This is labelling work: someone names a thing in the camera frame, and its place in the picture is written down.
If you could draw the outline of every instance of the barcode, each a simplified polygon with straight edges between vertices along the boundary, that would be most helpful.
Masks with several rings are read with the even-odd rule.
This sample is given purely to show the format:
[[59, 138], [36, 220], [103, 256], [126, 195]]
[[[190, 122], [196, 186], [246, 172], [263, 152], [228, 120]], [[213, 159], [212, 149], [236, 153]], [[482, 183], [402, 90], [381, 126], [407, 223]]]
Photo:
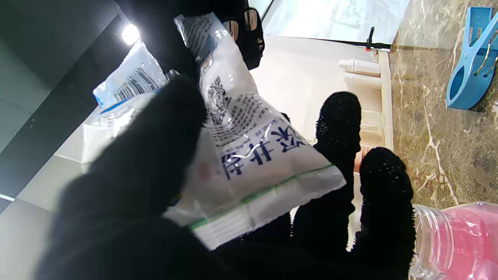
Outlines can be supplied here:
[[142, 68], [136, 68], [126, 82], [114, 91], [114, 97], [120, 102], [157, 88], [156, 82]]

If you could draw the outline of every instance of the blue plastic clip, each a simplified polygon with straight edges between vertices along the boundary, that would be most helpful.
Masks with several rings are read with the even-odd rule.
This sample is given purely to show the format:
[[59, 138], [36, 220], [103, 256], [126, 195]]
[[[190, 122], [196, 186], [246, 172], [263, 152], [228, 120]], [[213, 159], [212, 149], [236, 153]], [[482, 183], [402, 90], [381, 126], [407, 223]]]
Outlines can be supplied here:
[[451, 74], [446, 92], [449, 108], [467, 110], [490, 87], [498, 61], [498, 13], [491, 7], [470, 7], [467, 11], [462, 54]]

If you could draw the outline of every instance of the small white bottle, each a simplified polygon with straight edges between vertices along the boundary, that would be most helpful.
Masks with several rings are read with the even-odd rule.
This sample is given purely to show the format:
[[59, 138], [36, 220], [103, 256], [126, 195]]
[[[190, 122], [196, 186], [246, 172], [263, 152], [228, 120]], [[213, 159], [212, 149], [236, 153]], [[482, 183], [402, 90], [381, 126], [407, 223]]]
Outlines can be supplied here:
[[379, 77], [372, 77], [361, 74], [345, 73], [344, 80], [346, 83], [361, 84], [375, 89], [382, 88], [382, 81]]
[[368, 61], [362, 61], [356, 59], [350, 59], [350, 60], [340, 59], [339, 68], [352, 73], [380, 76], [379, 64]]

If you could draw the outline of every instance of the green stripe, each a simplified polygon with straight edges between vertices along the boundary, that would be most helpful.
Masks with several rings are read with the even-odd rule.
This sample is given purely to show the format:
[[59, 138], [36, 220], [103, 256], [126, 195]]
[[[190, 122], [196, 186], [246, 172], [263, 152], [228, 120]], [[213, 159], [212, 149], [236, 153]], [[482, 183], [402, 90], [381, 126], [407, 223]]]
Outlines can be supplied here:
[[280, 188], [283, 184], [291, 181], [291, 180], [295, 180], [297, 179], [298, 177], [302, 177], [303, 175], [306, 175], [306, 174], [309, 174], [309, 173], [312, 173], [312, 172], [317, 172], [317, 171], [320, 171], [320, 170], [324, 170], [324, 169], [327, 169], [327, 168], [330, 168], [330, 167], [333, 167], [335, 166], [334, 164], [329, 164], [325, 167], [321, 167], [321, 168], [317, 168], [317, 169], [313, 169], [313, 170], [309, 170], [309, 171], [306, 171], [306, 172], [303, 172], [303, 173], [300, 173], [300, 174], [296, 174], [296, 175], [293, 175], [293, 176], [290, 176], [289, 178], [275, 184], [275, 185], [272, 185], [272, 186], [268, 186], [268, 187], [265, 187], [262, 191], [256, 193], [256, 194], [251, 194], [251, 195], [248, 195], [246, 196], [245, 198], [241, 199], [240, 200], [240, 203], [236, 206], [236, 207], [233, 207], [231, 208], [230, 210], [226, 210], [226, 211], [220, 211], [219, 213], [215, 213], [212, 217], [210, 218], [204, 218], [202, 220], [199, 220], [197, 222], [193, 222], [191, 225], [190, 225], [190, 228], [192, 230], [195, 230], [205, 224], [209, 224], [211, 222], [214, 222], [218, 219], [220, 219], [221, 217], [223, 216], [226, 216], [228, 214], [230, 214], [231, 212], [233, 212], [235, 209], [237, 209], [238, 207], [241, 207], [242, 205], [245, 205], [245, 204], [248, 204], [249, 202], [253, 201], [253, 200], [256, 200], [258, 199], [259, 197], [273, 191], [273, 190], [276, 190], [278, 188]]

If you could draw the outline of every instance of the glass panel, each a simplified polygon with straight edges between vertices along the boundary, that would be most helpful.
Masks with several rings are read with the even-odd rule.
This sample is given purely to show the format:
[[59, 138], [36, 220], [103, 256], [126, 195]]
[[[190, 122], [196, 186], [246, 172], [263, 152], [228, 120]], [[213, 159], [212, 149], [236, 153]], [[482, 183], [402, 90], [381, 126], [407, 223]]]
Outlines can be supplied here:
[[391, 44], [409, 0], [276, 0], [265, 33]]

